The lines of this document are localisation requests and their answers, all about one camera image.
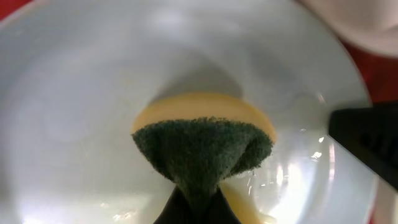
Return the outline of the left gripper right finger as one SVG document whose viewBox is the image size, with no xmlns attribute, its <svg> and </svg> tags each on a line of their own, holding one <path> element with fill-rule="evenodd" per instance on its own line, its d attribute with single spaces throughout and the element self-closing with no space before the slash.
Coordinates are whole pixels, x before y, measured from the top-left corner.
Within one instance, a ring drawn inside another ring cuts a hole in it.
<svg viewBox="0 0 398 224">
<path fill-rule="evenodd" d="M 201 224 L 241 224 L 230 208 L 220 188 L 212 196 L 211 202 L 200 219 Z"/>
</svg>

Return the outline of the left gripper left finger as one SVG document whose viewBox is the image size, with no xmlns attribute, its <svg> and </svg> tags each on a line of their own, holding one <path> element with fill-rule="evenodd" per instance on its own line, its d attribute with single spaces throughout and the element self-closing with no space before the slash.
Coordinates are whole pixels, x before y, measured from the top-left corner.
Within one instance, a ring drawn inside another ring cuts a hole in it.
<svg viewBox="0 0 398 224">
<path fill-rule="evenodd" d="M 183 193 L 175 187 L 154 224 L 197 224 Z"/>
</svg>

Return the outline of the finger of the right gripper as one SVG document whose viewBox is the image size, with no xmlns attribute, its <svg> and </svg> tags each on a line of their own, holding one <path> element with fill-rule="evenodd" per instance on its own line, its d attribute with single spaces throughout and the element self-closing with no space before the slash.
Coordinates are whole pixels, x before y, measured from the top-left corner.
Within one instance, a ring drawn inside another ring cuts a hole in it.
<svg viewBox="0 0 398 224">
<path fill-rule="evenodd" d="M 335 110 L 328 134 L 397 189 L 397 102 Z"/>
</svg>

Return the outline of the green yellow sponge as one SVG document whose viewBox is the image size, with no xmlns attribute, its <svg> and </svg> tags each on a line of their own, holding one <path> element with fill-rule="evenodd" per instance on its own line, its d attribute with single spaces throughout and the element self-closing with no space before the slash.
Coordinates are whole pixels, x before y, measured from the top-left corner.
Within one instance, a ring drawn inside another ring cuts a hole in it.
<svg viewBox="0 0 398 224">
<path fill-rule="evenodd" d="M 260 167 L 276 133 L 267 116 L 239 98 L 187 93 L 149 105 L 131 136 L 151 166 L 183 193 L 200 223 L 220 188 L 241 223 L 259 223 L 253 207 L 225 179 Z"/>
</svg>

